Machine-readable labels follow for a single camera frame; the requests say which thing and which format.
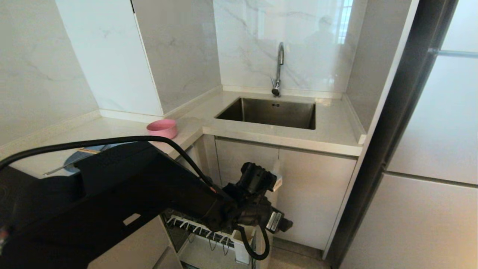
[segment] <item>black robotic arm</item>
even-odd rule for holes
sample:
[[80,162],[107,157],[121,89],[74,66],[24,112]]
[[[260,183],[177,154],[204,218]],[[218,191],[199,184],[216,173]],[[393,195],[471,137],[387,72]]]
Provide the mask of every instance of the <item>black robotic arm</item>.
[[[165,142],[196,176],[148,143]],[[18,197],[10,222],[0,230],[0,268],[86,268],[92,260],[166,208],[198,219],[211,231],[237,229],[255,259],[269,253],[266,230],[286,231],[292,222],[264,196],[276,176],[245,163],[242,177],[223,189],[204,175],[172,140],[130,136],[46,146],[8,157],[0,170],[25,157],[86,146],[126,143],[78,161],[79,173],[35,181]],[[140,217],[126,225],[132,214]],[[259,226],[266,249],[255,253],[242,225]]]

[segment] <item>chrome faucet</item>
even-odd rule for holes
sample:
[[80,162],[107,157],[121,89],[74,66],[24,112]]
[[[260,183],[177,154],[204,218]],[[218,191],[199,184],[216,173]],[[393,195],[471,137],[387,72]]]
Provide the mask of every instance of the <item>chrome faucet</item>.
[[279,43],[279,54],[277,55],[277,71],[275,73],[275,83],[271,78],[272,81],[272,94],[274,97],[280,97],[281,92],[279,91],[279,87],[281,86],[281,65],[284,64],[284,42]]

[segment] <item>dish rack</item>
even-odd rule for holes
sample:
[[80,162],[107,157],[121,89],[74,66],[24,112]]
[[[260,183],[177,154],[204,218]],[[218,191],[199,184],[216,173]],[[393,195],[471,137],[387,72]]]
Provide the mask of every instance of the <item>dish rack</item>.
[[[251,257],[249,253],[247,253],[246,248],[244,247],[244,243],[242,242],[241,235],[238,230],[234,230],[231,234],[224,232],[213,232],[203,224],[177,215],[171,215],[171,217],[166,222],[166,225],[179,227],[195,234],[196,236],[201,236],[209,240],[209,246],[211,247],[211,250],[214,250],[218,243],[222,244],[223,247],[226,246],[227,251],[230,248],[234,248],[234,252],[236,254],[236,262],[241,264],[250,264]],[[249,245],[252,245],[256,229],[252,226],[244,226],[244,228],[246,231],[246,237],[248,239]]]

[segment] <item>kitchen sink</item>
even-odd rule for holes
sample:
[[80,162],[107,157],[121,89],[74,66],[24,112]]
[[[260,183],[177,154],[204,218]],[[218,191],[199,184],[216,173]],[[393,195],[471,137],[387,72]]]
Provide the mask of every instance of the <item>kitchen sink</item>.
[[315,104],[239,98],[216,118],[315,130]]

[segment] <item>countertop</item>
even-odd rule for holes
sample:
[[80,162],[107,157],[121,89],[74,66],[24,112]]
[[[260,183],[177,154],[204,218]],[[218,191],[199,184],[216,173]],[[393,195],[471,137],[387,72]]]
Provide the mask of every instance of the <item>countertop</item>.
[[[359,156],[362,151],[362,145],[357,143],[347,118],[345,104],[340,99],[280,97],[281,101],[314,102],[316,104],[315,130],[215,118],[240,97],[274,99],[270,94],[220,91],[177,119],[178,135],[173,140],[183,149],[188,148],[203,134],[208,134],[347,156]],[[35,146],[118,136],[148,135],[146,126],[147,123],[142,122],[97,117],[76,128],[66,128],[64,132],[49,137]],[[164,143],[153,142],[153,144],[172,158],[179,156]],[[66,158],[74,152],[75,150],[72,149],[33,156],[12,164],[12,167],[34,177],[43,178],[43,173],[62,166]],[[53,175],[68,174],[69,172],[61,170]]]

